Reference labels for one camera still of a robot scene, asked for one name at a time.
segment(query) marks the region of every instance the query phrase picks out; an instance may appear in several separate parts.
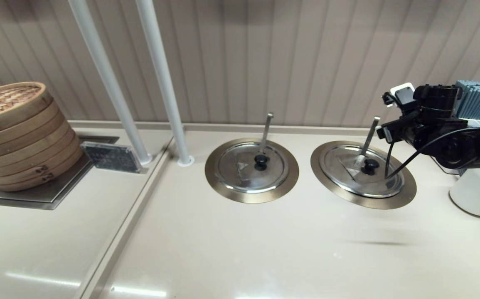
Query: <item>metal plate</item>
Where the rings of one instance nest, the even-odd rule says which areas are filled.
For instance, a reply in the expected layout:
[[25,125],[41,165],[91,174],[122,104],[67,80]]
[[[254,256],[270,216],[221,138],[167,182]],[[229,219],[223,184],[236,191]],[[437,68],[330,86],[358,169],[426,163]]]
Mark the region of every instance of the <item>metal plate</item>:
[[[113,144],[118,137],[79,136],[79,139]],[[82,155],[69,170],[44,185],[17,192],[0,191],[0,206],[53,210],[91,167],[90,159],[86,155]]]
[[[354,169],[354,160],[360,155],[362,146],[333,143],[327,145],[319,156],[321,169],[336,185],[352,193],[376,198],[397,195],[404,185],[404,176],[399,173],[389,180],[384,179],[386,156],[369,148],[365,155],[368,159],[377,161],[379,168],[372,175],[361,172],[360,168]],[[390,164],[389,171],[393,172],[395,168]]]
[[[333,182],[323,171],[321,168],[320,157],[325,152],[327,152],[327,148],[335,148],[335,147],[357,147],[361,148],[362,144],[358,142],[351,142],[351,141],[336,141],[336,142],[327,142],[318,146],[312,156],[310,157],[310,166],[314,171],[315,176],[318,180],[329,190],[338,195],[339,197],[345,199],[346,201],[355,203],[359,206],[365,206],[367,208],[378,208],[383,210],[393,209],[393,208],[400,208],[409,204],[415,197],[417,193],[417,185],[415,183],[415,179],[409,172],[407,168],[404,168],[401,171],[401,176],[404,180],[404,185],[400,189],[400,191],[391,197],[386,198],[378,198],[378,197],[366,197],[361,196],[356,193],[352,193],[344,188],[342,188],[337,183]],[[381,151],[378,148],[369,147],[371,151],[374,151],[380,157],[386,157],[387,153]],[[398,168],[401,163],[394,157],[391,157],[390,160],[391,168]]]
[[299,165],[284,147],[268,141],[268,168],[255,170],[261,140],[242,138],[222,144],[208,157],[205,175],[219,194],[242,203],[264,203],[289,192],[299,178]]

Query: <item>stainless steel lid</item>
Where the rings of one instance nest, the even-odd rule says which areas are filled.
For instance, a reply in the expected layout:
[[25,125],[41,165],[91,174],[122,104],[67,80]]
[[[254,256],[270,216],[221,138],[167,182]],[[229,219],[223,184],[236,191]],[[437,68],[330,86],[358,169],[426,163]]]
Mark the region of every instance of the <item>stainless steel lid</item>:
[[288,162],[273,146],[266,146],[266,167],[257,167],[261,155],[259,142],[241,142],[227,148],[219,157],[215,174],[230,189],[245,193],[261,193],[278,187],[288,176]]
[[[403,174],[399,172],[393,178],[385,180],[386,158],[371,148],[366,153],[366,162],[370,165],[360,165],[356,169],[354,161],[361,150],[359,145],[326,146],[319,156],[321,169],[334,183],[349,192],[373,198],[397,195],[404,185]],[[394,168],[390,165],[389,172],[393,171]]]
[[[415,197],[417,185],[407,168],[390,180],[384,180],[387,153],[369,147],[365,151],[369,169],[354,162],[363,144],[351,141],[327,142],[318,146],[310,158],[310,166],[318,180],[335,195],[367,208],[392,209],[409,204]],[[389,172],[401,166],[391,157]]]
[[243,203],[263,203],[278,199],[292,189],[299,166],[284,147],[267,141],[264,167],[255,161],[260,139],[232,140],[208,157],[205,174],[208,183],[228,199]]

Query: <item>white pole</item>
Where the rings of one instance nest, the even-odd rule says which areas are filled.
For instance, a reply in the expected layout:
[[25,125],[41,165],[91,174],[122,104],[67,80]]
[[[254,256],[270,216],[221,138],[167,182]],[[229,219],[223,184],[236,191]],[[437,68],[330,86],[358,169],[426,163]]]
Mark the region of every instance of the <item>white pole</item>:
[[137,126],[135,125],[131,111],[129,111],[127,107],[126,99],[123,96],[122,89],[120,89],[118,80],[116,80],[116,75],[112,70],[105,48],[103,48],[86,0],[69,0],[69,4],[81,30],[81,34],[83,35],[86,47],[88,47],[88,51],[90,51],[90,55],[92,55],[99,76],[101,76],[105,89],[107,89],[107,93],[111,98],[114,109],[120,121],[122,121],[129,140],[131,140],[135,148],[140,164],[148,164],[152,160],[152,156],[147,153],[142,139],[138,134]]
[[179,161],[177,161],[177,164],[184,167],[192,165],[192,163],[194,163],[194,157],[188,154],[188,146],[186,145],[185,133],[181,123],[181,115],[179,115],[179,108],[177,107],[177,100],[175,99],[175,91],[173,90],[170,69],[168,68],[166,53],[164,52],[164,45],[162,44],[160,29],[158,28],[153,0],[137,0],[137,6],[145,32],[145,40],[147,41],[147,46],[153,59],[155,72],[157,73],[158,85],[160,85],[166,113],[170,120],[175,143],[177,144],[177,152],[179,153]]

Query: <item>beige wall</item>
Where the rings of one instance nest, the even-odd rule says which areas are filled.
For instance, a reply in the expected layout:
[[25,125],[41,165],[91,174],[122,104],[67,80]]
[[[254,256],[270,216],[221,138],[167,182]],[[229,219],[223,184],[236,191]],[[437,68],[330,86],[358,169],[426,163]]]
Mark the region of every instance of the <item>beige wall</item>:
[[[137,120],[166,120],[133,0],[90,0]],[[368,126],[390,87],[480,80],[480,0],[155,0],[184,121]],[[67,0],[0,0],[0,85],[115,120]]]

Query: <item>bamboo steamer basket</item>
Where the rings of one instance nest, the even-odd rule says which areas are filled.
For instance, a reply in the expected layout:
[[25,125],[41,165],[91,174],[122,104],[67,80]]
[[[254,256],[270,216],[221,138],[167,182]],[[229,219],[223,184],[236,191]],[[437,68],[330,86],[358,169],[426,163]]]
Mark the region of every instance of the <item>bamboo steamer basket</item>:
[[78,136],[44,84],[0,87],[0,191],[49,182],[81,156]]

